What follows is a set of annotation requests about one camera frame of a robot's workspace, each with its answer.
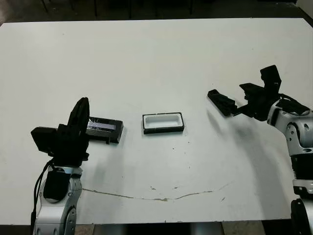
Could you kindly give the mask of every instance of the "dark floor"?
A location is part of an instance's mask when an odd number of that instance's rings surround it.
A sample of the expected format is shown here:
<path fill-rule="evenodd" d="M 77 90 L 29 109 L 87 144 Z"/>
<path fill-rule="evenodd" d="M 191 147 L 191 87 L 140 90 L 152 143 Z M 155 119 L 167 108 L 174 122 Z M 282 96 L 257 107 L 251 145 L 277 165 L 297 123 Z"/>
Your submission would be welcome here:
<path fill-rule="evenodd" d="M 128 20 L 130 0 L 0 0 L 0 24 L 33 21 Z M 131 0 L 131 20 L 188 18 L 300 17 L 313 20 L 292 2 L 258 0 Z"/>

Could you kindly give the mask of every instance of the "table surface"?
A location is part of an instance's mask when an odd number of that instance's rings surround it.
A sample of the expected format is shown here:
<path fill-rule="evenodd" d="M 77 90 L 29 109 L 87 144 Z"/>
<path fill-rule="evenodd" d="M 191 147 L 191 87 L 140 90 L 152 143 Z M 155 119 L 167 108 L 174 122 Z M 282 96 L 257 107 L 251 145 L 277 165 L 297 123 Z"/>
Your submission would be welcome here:
<path fill-rule="evenodd" d="M 67 123 L 81 97 L 122 120 L 120 144 L 89 144 L 79 224 L 290 217 L 284 136 L 223 118 L 208 90 L 244 104 L 276 64 L 281 92 L 313 107 L 313 29 L 303 19 L 5 23 L 0 27 L 0 224 L 29 224 L 49 157 L 30 131 Z M 182 133 L 143 135 L 142 115 L 182 112 Z"/>

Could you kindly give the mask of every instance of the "black object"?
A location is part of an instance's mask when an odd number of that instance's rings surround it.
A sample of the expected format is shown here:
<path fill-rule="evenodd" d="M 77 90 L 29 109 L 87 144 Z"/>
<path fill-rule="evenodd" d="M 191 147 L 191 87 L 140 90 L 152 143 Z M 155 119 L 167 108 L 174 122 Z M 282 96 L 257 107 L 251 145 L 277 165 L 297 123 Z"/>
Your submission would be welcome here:
<path fill-rule="evenodd" d="M 220 94 L 217 90 L 211 90 L 208 92 L 207 97 L 218 107 L 224 116 L 229 116 L 230 114 L 235 113 L 237 110 L 237 105 L 235 101 L 228 98 L 227 96 Z"/>
<path fill-rule="evenodd" d="M 311 235 L 308 215 L 300 198 L 291 202 L 291 220 L 296 235 Z"/>
<path fill-rule="evenodd" d="M 122 121 L 90 117 L 86 134 L 90 140 L 101 140 L 107 144 L 119 143 L 123 127 Z"/>
<path fill-rule="evenodd" d="M 69 116 L 67 125 L 59 124 L 58 129 L 36 127 L 31 135 L 39 149 L 53 157 L 58 166 L 79 167 L 87 161 L 89 138 L 86 135 L 89 121 L 88 98 L 81 98 Z"/>
<path fill-rule="evenodd" d="M 308 107 L 303 106 L 295 99 L 278 93 L 281 79 L 275 65 L 266 67 L 260 70 L 260 72 L 261 79 L 264 81 L 264 87 L 252 83 L 239 85 L 244 90 L 245 99 L 248 101 L 248 104 L 242 107 L 237 108 L 234 100 L 220 94 L 217 90 L 209 91 L 207 96 L 225 116 L 244 114 L 259 121 L 267 119 L 271 106 L 278 100 L 277 106 L 289 113 L 302 114 L 309 110 Z M 272 122 L 276 122 L 275 115 L 273 114 Z"/>
<path fill-rule="evenodd" d="M 44 198 L 61 201 L 67 194 L 71 174 L 49 171 L 44 187 Z"/>
<path fill-rule="evenodd" d="M 166 114 L 178 114 L 181 118 L 181 125 L 180 126 L 166 126 L 166 127 L 156 127 L 156 128 L 147 128 L 145 126 L 145 116 L 151 115 L 166 115 Z M 180 132 L 183 131 L 185 128 L 184 121 L 182 119 L 182 115 L 180 112 L 178 113 L 162 113 L 162 114 L 144 114 L 142 115 L 142 126 L 143 126 L 143 133 L 144 134 L 153 134 L 153 133 L 166 133 L 166 132 Z"/>

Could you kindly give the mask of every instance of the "black cable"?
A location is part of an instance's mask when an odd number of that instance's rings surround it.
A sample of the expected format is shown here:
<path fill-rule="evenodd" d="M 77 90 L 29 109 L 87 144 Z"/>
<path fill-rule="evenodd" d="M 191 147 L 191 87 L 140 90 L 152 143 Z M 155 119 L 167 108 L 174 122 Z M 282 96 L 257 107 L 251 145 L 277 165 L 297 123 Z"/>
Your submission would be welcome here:
<path fill-rule="evenodd" d="M 35 184 L 35 188 L 34 188 L 34 209 L 33 209 L 33 212 L 31 213 L 31 217 L 30 217 L 30 235 L 32 235 L 33 232 L 34 232 L 34 227 L 35 227 L 35 222 L 36 222 L 36 209 L 37 209 L 37 202 L 38 202 L 38 197 L 39 197 L 40 185 L 41 185 L 41 182 L 42 182 L 42 179 L 43 179 L 45 171 L 48 169 L 48 167 L 50 165 L 53 164 L 52 160 L 50 160 L 49 162 L 46 163 L 46 165 L 43 168 L 43 171 L 39 175 L 39 177 L 38 177 L 38 179 L 36 181 L 36 184 Z"/>

